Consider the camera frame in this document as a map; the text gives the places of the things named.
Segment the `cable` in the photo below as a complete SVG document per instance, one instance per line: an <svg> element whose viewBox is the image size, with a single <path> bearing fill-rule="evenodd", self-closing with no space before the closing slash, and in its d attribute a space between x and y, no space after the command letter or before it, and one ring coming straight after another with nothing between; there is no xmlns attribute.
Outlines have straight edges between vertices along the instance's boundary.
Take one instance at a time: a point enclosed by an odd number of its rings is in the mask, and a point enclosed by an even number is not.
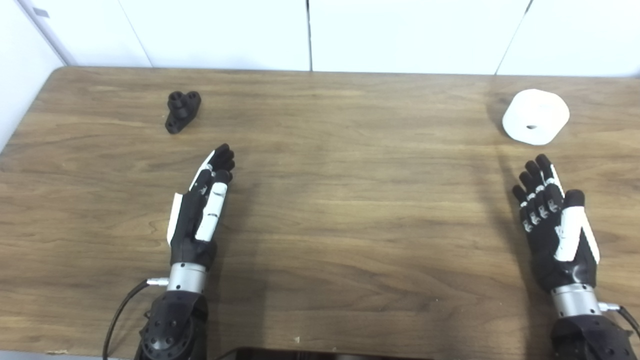
<svg viewBox="0 0 640 360"><path fill-rule="evenodd" d="M140 292L140 290L146 288L147 286L149 286L149 284L147 283L147 280L146 279L142 280L142 282L136 285L136 287L134 287L133 289L131 289L131 291L127 294L127 296L125 296L125 298L122 300L122 303L116 310L115 315L113 315L113 319L111 320L111 325L109 325L109 330L107 330L107 336L106 338L104 338L104 345L102 346L102 360L109 360L109 343L111 342L111 335L113 335L113 328L116 326L116 322L118 321L118 318L122 313L122 310L127 305L129 300L131 300L134 296L136 296L137 293Z"/></svg>
<svg viewBox="0 0 640 360"><path fill-rule="evenodd" d="M629 313L624 306L620 306L620 308L618 309L618 313L620 314L620 316L625 318L629 325L631 325L631 327L636 331L638 338L640 338L640 325L638 325L638 322L636 321L636 319L634 319L631 313Z"/></svg>

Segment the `robotic hand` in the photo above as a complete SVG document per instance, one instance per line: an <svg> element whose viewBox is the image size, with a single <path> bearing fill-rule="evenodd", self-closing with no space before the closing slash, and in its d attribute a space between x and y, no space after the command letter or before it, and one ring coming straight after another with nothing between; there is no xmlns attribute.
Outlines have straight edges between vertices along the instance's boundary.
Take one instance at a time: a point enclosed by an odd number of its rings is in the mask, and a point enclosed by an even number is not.
<svg viewBox="0 0 640 360"><path fill-rule="evenodd" d="M623 307L598 302L593 291L600 252L584 212L583 192L564 193L544 154L525 168L520 174L524 189L514 186L513 195L520 203L531 270L540 287L551 294L559 316L551 334L556 357L635 360L629 333L602 311L619 311L635 329L637 323Z"/></svg>
<svg viewBox="0 0 640 360"><path fill-rule="evenodd" d="M135 360L205 360L208 316L204 288L216 256L213 234L232 179L234 152L223 144L211 152L189 191L175 194L167 230L171 273L140 331Z"/></svg>

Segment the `robot finger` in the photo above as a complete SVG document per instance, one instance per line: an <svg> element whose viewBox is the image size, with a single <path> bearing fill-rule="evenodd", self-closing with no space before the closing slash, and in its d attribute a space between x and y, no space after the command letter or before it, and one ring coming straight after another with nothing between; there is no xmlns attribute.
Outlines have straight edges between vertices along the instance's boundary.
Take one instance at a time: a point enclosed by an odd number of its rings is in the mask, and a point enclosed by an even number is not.
<svg viewBox="0 0 640 360"><path fill-rule="evenodd" d="M513 192L513 196L515 196L516 200L520 203L521 208L527 205L527 192L524 191L522 186L514 185L511 192Z"/></svg>
<svg viewBox="0 0 640 360"><path fill-rule="evenodd" d="M527 200L533 199L536 193L536 183L533 181L531 174L523 171L522 173L520 173L519 178L525 189L527 190Z"/></svg>
<svg viewBox="0 0 640 360"><path fill-rule="evenodd" d="M520 208L520 222L522 223L522 227L524 227L524 231L527 233L530 233L533 230L533 225L531 225L529 214L527 213L527 208L525 206Z"/></svg>
<svg viewBox="0 0 640 360"><path fill-rule="evenodd" d="M217 171L225 167L225 165L229 163L229 161L232 161L235 155L236 154L232 150L228 149L221 152L216 151L216 154L211 158L209 164L214 171Z"/></svg>
<svg viewBox="0 0 640 360"><path fill-rule="evenodd" d="M223 183L229 184L231 182L231 173L226 170L218 170L216 171L216 175L214 176L214 183Z"/></svg>
<svg viewBox="0 0 640 360"><path fill-rule="evenodd" d="M540 154L536 156L536 163L538 164L538 168L542 171L542 176L545 180L545 185L549 182L549 179L554 178L554 173L551 171L551 161L547 155Z"/></svg>
<svg viewBox="0 0 640 360"><path fill-rule="evenodd" d="M547 208L547 202L545 201L545 192L539 192L536 194L534 204L536 206L536 211L541 218L546 219L549 217L549 210Z"/></svg>
<svg viewBox="0 0 640 360"><path fill-rule="evenodd" d="M544 200L546 203L546 208L552 213L557 213L562 210L563 206L563 196L560 192L560 189L557 186L550 185L545 187Z"/></svg>
<svg viewBox="0 0 640 360"><path fill-rule="evenodd" d="M527 215L529 216L531 225L536 226L540 224L541 218L540 214L538 213L538 209L536 209L535 201L529 201L525 206L525 209L527 210Z"/></svg>
<svg viewBox="0 0 640 360"><path fill-rule="evenodd" d="M229 150L229 144L227 144L226 142L216 148L216 152L218 153L221 153L227 150Z"/></svg>
<svg viewBox="0 0 640 360"><path fill-rule="evenodd" d="M533 183L536 186L536 193L542 191L545 188L545 181L542 178L542 171L540 171L538 165L535 163L535 161L530 160L527 161L524 167L531 175L531 179L533 179Z"/></svg>

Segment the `wood grain surface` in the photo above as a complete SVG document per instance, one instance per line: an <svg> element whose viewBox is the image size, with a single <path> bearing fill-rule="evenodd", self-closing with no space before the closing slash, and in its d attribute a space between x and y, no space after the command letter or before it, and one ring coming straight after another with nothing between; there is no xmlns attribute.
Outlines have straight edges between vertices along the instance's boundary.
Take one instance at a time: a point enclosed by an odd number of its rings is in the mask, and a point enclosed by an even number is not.
<svg viewBox="0 0 640 360"><path fill-rule="evenodd" d="M501 129L526 88L571 109L550 145ZM174 90L203 99L175 136ZM640 316L639 139L637 79L63 68L0 154L0 348L98 355L123 296L168 274L173 193L227 142L211 358L547 359L553 307L510 188L547 153L587 195L599 299ZM125 310L115 357L133 356L160 291Z"/></svg>

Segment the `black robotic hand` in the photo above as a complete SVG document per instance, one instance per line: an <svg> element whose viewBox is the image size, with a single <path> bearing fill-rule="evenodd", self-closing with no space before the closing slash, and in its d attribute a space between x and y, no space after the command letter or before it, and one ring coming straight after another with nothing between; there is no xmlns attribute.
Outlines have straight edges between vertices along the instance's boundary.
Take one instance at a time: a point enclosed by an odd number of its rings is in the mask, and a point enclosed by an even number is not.
<svg viewBox="0 0 640 360"><path fill-rule="evenodd" d="M569 284L596 286L600 260L591 226L584 213L584 194L565 194L556 170L544 155L528 161L520 174L524 189L513 195L520 203L520 219L532 254L531 268L538 284L552 291Z"/></svg>
<svg viewBox="0 0 640 360"><path fill-rule="evenodd" d="M189 191L175 194L167 228L171 273L166 292L151 306L135 360L207 359L209 310L204 290L216 257L214 234L234 169L223 144L196 171Z"/></svg>

